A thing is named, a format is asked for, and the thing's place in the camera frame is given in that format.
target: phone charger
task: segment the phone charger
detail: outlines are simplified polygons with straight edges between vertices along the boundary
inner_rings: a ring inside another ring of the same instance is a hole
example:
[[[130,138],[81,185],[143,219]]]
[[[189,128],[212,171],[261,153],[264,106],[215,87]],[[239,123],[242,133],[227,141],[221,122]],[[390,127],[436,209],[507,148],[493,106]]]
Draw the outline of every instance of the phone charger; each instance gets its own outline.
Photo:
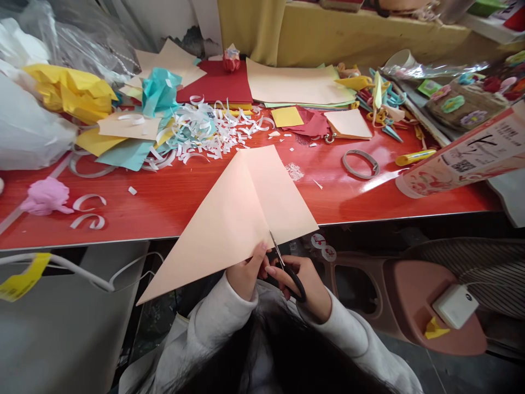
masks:
[[[439,317],[450,327],[460,329],[474,313],[479,303],[466,286],[450,287],[432,304]]]

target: chair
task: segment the chair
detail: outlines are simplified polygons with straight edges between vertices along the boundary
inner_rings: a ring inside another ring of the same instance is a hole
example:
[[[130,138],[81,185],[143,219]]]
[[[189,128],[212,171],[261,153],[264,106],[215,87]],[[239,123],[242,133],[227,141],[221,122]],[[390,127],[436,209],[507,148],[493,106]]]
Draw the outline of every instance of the chair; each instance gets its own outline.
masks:
[[[420,260],[370,257],[341,252],[329,263],[323,261],[326,286],[339,298],[337,266],[360,269],[371,280],[377,307],[372,313],[356,310],[370,325],[393,337],[437,352],[473,356],[485,353],[487,340],[479,320],[473,314],[459,329],[451,329],[439,338],[424,336],[427,323],[436,316],[440,327],[447,327],[432,309],[432,303],[456,277],[445,267]]]

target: yellow curtain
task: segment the yellow curtain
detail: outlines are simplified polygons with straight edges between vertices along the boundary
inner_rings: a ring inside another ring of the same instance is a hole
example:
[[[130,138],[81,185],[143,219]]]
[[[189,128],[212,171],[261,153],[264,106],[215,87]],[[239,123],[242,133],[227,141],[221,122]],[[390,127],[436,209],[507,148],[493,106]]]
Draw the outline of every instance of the yellow curtain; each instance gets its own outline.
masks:
[[[277,66],[286,0],[217,0],[223,48],[235,47],[257,63]]]

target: red paper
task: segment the red paper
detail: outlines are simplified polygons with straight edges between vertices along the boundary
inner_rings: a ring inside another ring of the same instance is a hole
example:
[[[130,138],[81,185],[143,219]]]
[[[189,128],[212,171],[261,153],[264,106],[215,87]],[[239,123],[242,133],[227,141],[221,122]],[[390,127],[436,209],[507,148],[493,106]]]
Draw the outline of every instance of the red paper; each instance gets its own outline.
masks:
[[[283,130],[291,130],[297,134],[310,137],[324,137],[330,132],[328,120],[321,112],[311,111],[300,106],[296,106],[296,108],[301,115],[304,125],[282,128]]]
[[[189,103],[191,96],[204,96],[204,101],[214,103],[219,100],[226,105],[231,103],[252,103],[252,92],[248,84],[246,62],[242,61],[234,73],[224,70],[223,62],[203,60],[200,69],[206,75],[177,92],[177,102]]]

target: dark hair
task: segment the dark hair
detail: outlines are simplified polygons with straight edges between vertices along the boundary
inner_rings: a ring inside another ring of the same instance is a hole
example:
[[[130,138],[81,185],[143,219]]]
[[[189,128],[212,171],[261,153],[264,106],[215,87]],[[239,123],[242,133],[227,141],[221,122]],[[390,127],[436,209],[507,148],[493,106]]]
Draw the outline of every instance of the dark hair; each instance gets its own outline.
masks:
[[[244,327],[226,339],[212,356],[189,366],[182,378],[163,388],[163,393],[249,392],[261,340],[266,341],[273,356],[275,384],[282,393],[396,392],[363,371],[339,347],[288,308],[277,306],[264,315],[253,313]],[[141,379],[130,393],[141,392],[147,380]],[[146,386],[150,392],[152,382]]]

